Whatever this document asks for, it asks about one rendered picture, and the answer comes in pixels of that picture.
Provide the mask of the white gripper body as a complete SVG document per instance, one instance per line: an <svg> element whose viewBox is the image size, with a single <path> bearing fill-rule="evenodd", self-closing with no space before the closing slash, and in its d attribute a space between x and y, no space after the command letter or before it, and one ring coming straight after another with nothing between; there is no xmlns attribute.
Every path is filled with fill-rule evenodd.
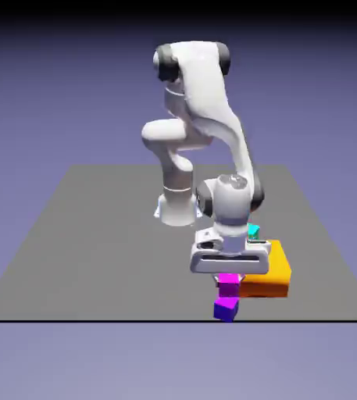
<svg viewBox="0 0 357 400"><path fill-rule="evenodd" d="M203 248L193 244L190 270L192 273L266 274L270 269L271 241L246 241L239 252L225 252L219 248Z"/></svg>

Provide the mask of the small magenta cube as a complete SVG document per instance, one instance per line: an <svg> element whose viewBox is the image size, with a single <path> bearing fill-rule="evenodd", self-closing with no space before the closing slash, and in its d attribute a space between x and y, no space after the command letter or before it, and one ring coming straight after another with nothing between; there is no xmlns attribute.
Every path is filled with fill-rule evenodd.
<svg viewBox="0 0 357 400"><path fill-rule="evenodd" d="M239 296L241 277L236 273L220 273L218 276L219 296L236 298Z"/></svg>

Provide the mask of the small purple cube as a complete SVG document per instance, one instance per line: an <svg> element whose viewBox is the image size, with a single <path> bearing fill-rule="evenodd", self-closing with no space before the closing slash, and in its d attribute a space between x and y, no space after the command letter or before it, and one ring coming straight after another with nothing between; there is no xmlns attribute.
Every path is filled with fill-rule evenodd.
<svg viewBox="0 0 357 400"><path fill-rule="evenodd" d="M239 308L239 298L220 297L214 301L213 317L223 322L233 322Z"/></svg>

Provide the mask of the large orange box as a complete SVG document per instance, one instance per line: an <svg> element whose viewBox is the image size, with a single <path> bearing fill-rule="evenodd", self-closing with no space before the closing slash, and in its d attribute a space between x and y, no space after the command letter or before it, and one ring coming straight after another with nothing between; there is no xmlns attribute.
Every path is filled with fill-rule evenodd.
<svg viewBox="0 0 357 400"><path fill-rule="evenodd" d="M271 241L270 269L266 274L246 275L240 283L240 298L286 298L291 267L279 240Z"/></svg>

